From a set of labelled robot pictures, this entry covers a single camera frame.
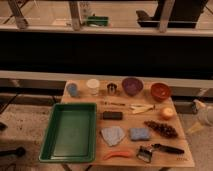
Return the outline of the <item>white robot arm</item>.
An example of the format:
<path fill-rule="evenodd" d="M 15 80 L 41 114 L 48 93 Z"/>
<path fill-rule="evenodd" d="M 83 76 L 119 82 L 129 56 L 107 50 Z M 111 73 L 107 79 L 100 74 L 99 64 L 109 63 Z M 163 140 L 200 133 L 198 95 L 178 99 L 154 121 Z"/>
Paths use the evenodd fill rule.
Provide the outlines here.
<path fill-rule="evenodd" d="M 198 121 L 202 125 L 213 126 L 213 106 L 206 105 L 198 99 L 195 99 L 194 103 L 197 109 Z"/>

